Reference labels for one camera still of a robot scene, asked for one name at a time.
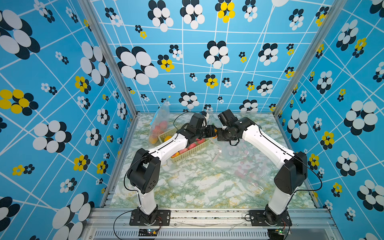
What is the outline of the pink red peach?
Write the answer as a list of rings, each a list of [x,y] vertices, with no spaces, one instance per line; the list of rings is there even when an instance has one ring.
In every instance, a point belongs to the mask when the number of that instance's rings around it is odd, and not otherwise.
[[[165,131],[168,128],[168,122],[167,121],[162,121],[159,123],[159,128]]]

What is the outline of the pale green plastic basket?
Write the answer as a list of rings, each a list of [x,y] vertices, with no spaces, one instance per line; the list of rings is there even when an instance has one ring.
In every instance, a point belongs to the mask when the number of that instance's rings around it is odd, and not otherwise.
[[[171,138],[176,133],[177,133],[177,129],[173,128],[167,132],[160,134],[158,136],[158,139],[161,143],[163,143],[166,141],[166,139]],[[174,163],[185,160],[190,155],[197,154],[199,151],[201,151],[205,147],[208,147],[209,145],[211,145],[211,141],[208,138],[206,138],[204,141],[196,140],[192,144],[188,145],[186,148],[178,151],[177,154],[172,155],[171,160]]]

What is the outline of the clear zip-top bag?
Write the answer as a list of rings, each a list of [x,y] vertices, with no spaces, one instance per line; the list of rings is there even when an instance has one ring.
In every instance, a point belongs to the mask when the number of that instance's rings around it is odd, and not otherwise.
[[[169,122],[170,118],[170,102],[168,99],[163,99],[161,106],[155,113],[153,120],[150,123],[149,143],[154,145],[159,139],[158,136],[164,132],[159,128],[159,123],[162,121]]]

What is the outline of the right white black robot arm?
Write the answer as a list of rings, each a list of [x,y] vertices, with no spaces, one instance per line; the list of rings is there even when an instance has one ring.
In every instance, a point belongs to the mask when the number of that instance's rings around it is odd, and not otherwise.
[[[220,113],[218,118],[223,125],[218,129],[219,141],[244,140],[264,154],[277,170],[275,190],[264,211],[266,224],[276,226],[287,213],[293,195],[308,177],[307,155],[281,145],[254,121],[247,117],[238,119],[231,110]]]

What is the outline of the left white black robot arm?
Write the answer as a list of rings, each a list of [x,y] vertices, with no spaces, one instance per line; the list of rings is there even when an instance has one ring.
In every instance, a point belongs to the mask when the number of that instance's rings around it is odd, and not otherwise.
[[[150,150],[141,148],[136,151],[124,179],[130,181],[133,186],[131,191],[138,195],[139,206],[134,213],[143,224],[153,224],[159,220],[154,188],[159,181],[162,161],[187,150],[196,141],[215,137],[215,127],[208,124],[208,119],[206,112],[194,113],[190,121],[169,140]]]

